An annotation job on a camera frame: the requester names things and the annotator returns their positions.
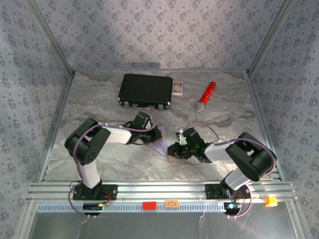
black box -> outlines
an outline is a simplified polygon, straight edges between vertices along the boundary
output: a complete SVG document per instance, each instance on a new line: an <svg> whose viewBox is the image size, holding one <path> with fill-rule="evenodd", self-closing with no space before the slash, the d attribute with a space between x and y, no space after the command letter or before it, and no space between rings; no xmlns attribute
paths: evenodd
<svg viewBox="0 0 319 239"><path fill-rule="evenodd" d="M118 101L125 107L169 109L172 88L171 77L125 74Z"/></svg>

wall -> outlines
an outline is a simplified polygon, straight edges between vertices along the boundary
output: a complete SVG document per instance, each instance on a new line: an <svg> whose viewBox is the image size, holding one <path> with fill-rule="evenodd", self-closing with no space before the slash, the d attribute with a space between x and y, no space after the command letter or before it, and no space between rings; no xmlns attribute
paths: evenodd
<svg viewBox="0 0 319 239"><path fill-rule="evenodd" d="M247 69L281 0L39 0L77 71Z"/></svg>
<svg viewBox="0 0 319 239"><path fill-rule="evenodd" d="M319 2L298 0L253 77L287 180L319 238Z"/></svg>
<svg viewBox="0 0 319 239"><path fill-rule="evenodd" d="M0 1L0 238L12 238L39 179L70 80L21 0Z"/></svg>

red block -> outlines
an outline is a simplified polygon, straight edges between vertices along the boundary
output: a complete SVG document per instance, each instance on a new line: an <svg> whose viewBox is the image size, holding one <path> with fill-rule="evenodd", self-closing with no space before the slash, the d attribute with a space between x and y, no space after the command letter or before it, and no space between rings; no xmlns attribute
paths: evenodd
<svg viewBox="0 0 319 239"><path fill-rule="evenodd" d="M211 81L209 83L209 85L207 86L204 94L202 95L202 97L200 98L199 102L202 102L204 105L207 103L210 95L213 93L214 89L216 87L216 83Z"/></svg>
<svg viewBox="0 0 319 239"><path fill-rule="evenodd" d="M143 210L156 210L157 208L157 202L143 202Z"/></svg>

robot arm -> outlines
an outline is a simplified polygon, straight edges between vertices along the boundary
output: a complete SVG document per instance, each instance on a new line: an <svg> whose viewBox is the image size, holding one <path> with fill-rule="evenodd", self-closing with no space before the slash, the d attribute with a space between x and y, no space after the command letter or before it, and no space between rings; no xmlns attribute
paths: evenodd
<svg viewBox="0 0 319 239"><path fill-rule="evenodd" d="M194 128L176 134L179 142L167 149L167 154L188 159L195 156L200 162L211 163L232 159L237 169L230 172L220 183L220 190L229 198L241 186L259 181L273 166L272 157L257 139L249 133L242 133L234 143L205 143Z"/></svg>
<svg viewBox="0 0 319 239"><path fill-rule="evenodd" d="M152 126L149 115L139 112L134 121L129 121L126 127L103 126L92 118L85 120L65 141L64 146L73 157L73 151L80 137L90 128L96 126L78 143L76 148L76 159L78 160L78 171L82 179L82 187L90 194L102 184L97 171L95 159L105 143L134 144L141 140L148 144L161 138L161 132L157 126L149 131L138 132L134 129L147 129Z"/></svg>

cable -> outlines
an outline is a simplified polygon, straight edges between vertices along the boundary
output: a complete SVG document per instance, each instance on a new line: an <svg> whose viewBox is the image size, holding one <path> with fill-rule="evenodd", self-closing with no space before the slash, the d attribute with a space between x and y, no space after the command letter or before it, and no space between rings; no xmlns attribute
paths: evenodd
<svg viewBox="0 0 319 239"><path fill-rule="evenodd" d="M251 140L251 139L247 139L247 138L233 138L233 139L230 139L228 141L225 141L225 142L221 142L221 143L214 143L215 145L223 145L223 144L227 144L227 143L231 143L231 142L236 142L236 141L244 141L244 142L249 142L249 143L252 143L252 144L255 144L259 147L261 147L263 150L265 150L269 156L271 157L271 160L273 162L271 168L267 171L267 173L271 173L272 171L274 171L275 167L276 167L276 159L274 157L274 155L271 153L271 151L266 147L264 146L262 143L260 142L257 142L255 140Z"/></svg>
<svg viewBox="0 0 319 239"><path fill-rule="evenodd" d="M72 181L72 182L70 182L70 184L69 184L69 189L71 190L72 188L71 188L71 184L72 183L79 183L80 181L79 180L74 180L74 181Z"/></svg>
<svg viewBox="0 0 319 239"><path fill-rule="evenodd" d="M192 165L192 166L196 166L196 165L199 165L199 164L201 164L201 162L199 162L199 163L196 163L196 164L192 164L192 163L190 163L187 159L186 159L186 162L189 164L189 165Z"/></svg>
<svg viewBox="0 0 319 239"><path fill-rule="evenodd" d="M234 215L234 217L238 217L238 214L240 214L241 208L239 208L239 211L236 215Z"/></svg>
<svg viewBox="0 0 319 239"><path fill-rule="evenodd" d="M109 201L111 201L111 200L112 200L112 197L111 197L111 195L109 194L109 192L107 192L107 191L103 191L102 193L109 195L108 200L107 200L107 201L105 201L105 202L102 202L102 204L108 203Z"/></svg>
<svg viewBox="0 0 319 239"><path fill-rule="evenodd" d="M156 114L156 116L157 116L157 120L156 120L156 123L154 123L152 127L148 128L148 129L134 129L134 128L126 128L126 127L123 127L123 126L112 126L112 125L111 125L111 126L108 126L108 127L123 128L123 129L131 130L131 131L136 131L136 132L147 132L147 131L150 131L150 130L152 130L153 128L155 128L155 127L157 126L157 123L158 123L158 121L159 121L159 116L158 116L157 112L156 112L153 108L151 108L151 107L144 107L144 108L140 109L139 112L141 112L142 110L152 110L153 112L155 112L155 114ZM77 151L77 149L78 149L78 147L79 147L79 144L80 144L80 142L82 141L82 139L83 139L89 132L91 132L93 129L95 129L95 128L97 128L97 127L107 127L107 125L106 125L106 124L103 124L103 123L99 123L99 124L96 124L96 125L90 127L89 129L87 129L87 130L79 137L78 141L76 142L76 144L75 144L75 146L74 146L74 148L73 148L73 152L72 152L72 154L73 154L73 160L74 160L74 162L75 162L75 164L76 164L76 168L77 168L78 173L79 173L79 175L80 175L81 181L70 189L69 194L68 194L68 201L69 201L69 203L70 203L71 208L72 208L76 213L80 214L81 216L85 216L85 217L87 217L87 216L86 216L84 213L79 212L79 211L75 208L75 206L73 205L73 203L72 203L72 201L71 201L71 192L74 191L75 187L77 187L77 186L79 186L79 185L81 185L81 184L83 183L83 174L82 174L82 171L81 171L81 168L80 168L80 162L79 162L79 160L78 160L77 157L76 157L76 151Z"/></svg>
<svg viewBox="0 0 319 239"><path fill-rule="evenodd" d="M202 126L208 127L208 128L214 133L214 135L216 136L216 140L215 140L214 142L216 142L216 141L219 140L219 136L218 136L218 134L216 133L216 131L215 131L212 127L210 127L209 125L207 125L207 124L205 124L205 123L200 123L200 122L190 123L190 124L187 125L182 131L185 131L186 129L188 129L188 128L194 126L194 125L202 125Z"/></svg>
<svg viewBox="0 0 319 239"><path fill-rule="evenodd" d="M235 199L234 203L239 199L239 196L240 196L240 195L241 195L241 196L243 197L243 199L244 199L244 202L243 202L243 203L245 203L245 201L246 201L245 196L244 196L244 194L242 194L241 192L238 192L238 193L237 193L236 199Z"/></svg>
<svg viewBox="0 0 319 239"><path fill-rule="evenodd" d="M249 210L251 209L251 205L252 205L252 203L253 203L253 198L252 198L252 195L251 195L251 190L250 190L250 188L248 187L248 185L246 185L246 186L247 186L248 191L249 191L250 202L249 202L248 208L246 209L245 212L243 212L242 214L239 215L239 213L240 213L240 210L239 210L238 214L236 215L236 217L238 217L238 218L239 218L239 217L242 217L242 216L244 216L244 215L246 215L246 214L249 212Z"/></svg>
<svg viewBox="0 0 319 239"><path fill-rule="evenodd" d="M71 188L71 190L69 191L69 194L68 194L68 201L69 201L69 203L70 203L71 208L72 208L77 214L79 214L79 215L81 215L81 216L87 218L87 215L85 215L85 214L82 213L82 212L79 212L79 211L75 208L75 206L73 205L73 203L72 203L72 201L71 201L71 192L74 191L75 187L80 186L81 184L82 184L82 180L81 180L80 183L74 185L73 188Z"/></svg>

